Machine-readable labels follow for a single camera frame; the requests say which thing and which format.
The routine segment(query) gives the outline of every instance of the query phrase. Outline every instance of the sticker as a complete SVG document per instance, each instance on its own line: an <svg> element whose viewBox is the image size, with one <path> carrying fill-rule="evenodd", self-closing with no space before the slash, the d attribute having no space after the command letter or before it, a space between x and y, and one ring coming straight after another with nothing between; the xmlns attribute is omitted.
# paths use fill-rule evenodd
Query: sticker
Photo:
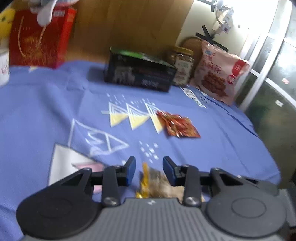
<svg viewBox="0 0 296 241"><path fill-rule="evenodd" d="M201 102L200 100L196 97L196 95L188 88L183 88L183 87L180 87L183 92L191 99L193 99L200 107L204 107L206 108Z"/></svg>
<svg viewBox="0 0 296 241"><path fill-rule="evenodd" d="M279 100L276 100L275 102L279 107L282 107L284 104L282 102L280 102Z"/></svg>
<svg viewBox="0 0 296 241"><path fill-rule="evenodd" d="M289 80L287 80L286 78L283 78L282 80L286 85L289 84Z"/></svg>
<svg viewBox="0 0 296 241"><path fill-rule="evenodd" d="M233 85L233 83L235 82L235 76L234 75L229 75L227 77L227 82L230 84L230 85Z"/></svg>

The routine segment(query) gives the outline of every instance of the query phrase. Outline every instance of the pink snack bag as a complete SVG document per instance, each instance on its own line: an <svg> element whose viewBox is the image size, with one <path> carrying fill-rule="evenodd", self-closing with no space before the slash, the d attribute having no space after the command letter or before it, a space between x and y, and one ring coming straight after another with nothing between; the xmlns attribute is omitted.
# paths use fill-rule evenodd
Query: pink snack bag
<svg viewBox="0 0 296 241"><path fill-rule="evenodd" d="M202 59L191 84L216 100L232 105L234 86L240 75L249 68L248 61L202 42Z"/></svg>

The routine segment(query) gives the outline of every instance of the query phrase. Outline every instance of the red snack packet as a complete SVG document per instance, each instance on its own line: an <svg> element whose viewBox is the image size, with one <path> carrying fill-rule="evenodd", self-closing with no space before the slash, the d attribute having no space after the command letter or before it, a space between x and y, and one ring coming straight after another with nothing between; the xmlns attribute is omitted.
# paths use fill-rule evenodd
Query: red snack packet
<svg viewBox="0 0 296 241"><path fill-rule="evenodd" d="M166 125L169 135L177 137L200 138L197 129L192 125L188 117L173 115L162 111L157 111L156 115Z"/></svg>

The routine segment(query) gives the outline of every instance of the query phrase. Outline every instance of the gift bag handle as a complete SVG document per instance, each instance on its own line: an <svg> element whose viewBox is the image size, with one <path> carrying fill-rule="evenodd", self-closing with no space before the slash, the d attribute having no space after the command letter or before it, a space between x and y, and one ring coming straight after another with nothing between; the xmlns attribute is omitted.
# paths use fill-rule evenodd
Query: gift bag handle
<svg viewBox="0 0 296 241"><path fill-rule="evenodd" d="M40 34L40 37L39 37L39 41L38 41L38 45L37 45L36 51L33 52L32 54L30 54L29 56L26 56L26 55L24 55L24 53L23 53L23 51L22 51L22 49L20 47L20 32L21 32L21 29L22 29L22 24L24 22L24 19L25 19L25 17L23 16L22 19L21 19L21 21L20 21L20 27L19 27L18 34L17 34L17 43L18 43L18 47L19 47L19 51L20 51L21 55L24 58L27 58L27 57L31 57L33 54L35 54L39 50L40 45L41 45L41 41L42 41L42 38L43 38L44 31L46 29L46 26L44 26L43 29L42 29L42 31L41 31L41 34Z"/></svg>

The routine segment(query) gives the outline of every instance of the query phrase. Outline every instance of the glass jar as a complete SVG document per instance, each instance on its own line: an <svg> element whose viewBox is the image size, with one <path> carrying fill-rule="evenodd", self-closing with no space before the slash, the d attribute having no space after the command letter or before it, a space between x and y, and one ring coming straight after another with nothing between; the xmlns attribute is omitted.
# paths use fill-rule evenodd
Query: glass jar
<svg viewBox="0 0 296 241"><path fill-rule="evenodd" d="M173 85L185 86L191 74L193 66L193 51L190 49L174 46L168 54L168 63L177 68Z"/></svg>

